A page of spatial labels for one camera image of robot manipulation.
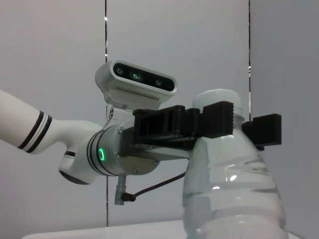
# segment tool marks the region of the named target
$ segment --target gray wall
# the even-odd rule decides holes
[[[178,92],[162,108],[191,107],[206,90],[236,90],[246,119],[248,93],[248,0],[108,0],[108,58],[123,59],[174,76]],[[162,162],[149,175],[131,176],[137,192],[185,171],[186,160]],[[181,219],[179,180],[114,206],[117,179],[110,178],[110,225]]]
[[[283,145],[264,157],[278,184],[288,229],[319,232],[318,0],[251,0],[252,116],[282,114]]]
[[[103,124],[104,0],[1,0],[0,89],[57,119]],[[0,142],[0,238],[106,225],[106,180],[58,172],[65,148],[33,156]]]

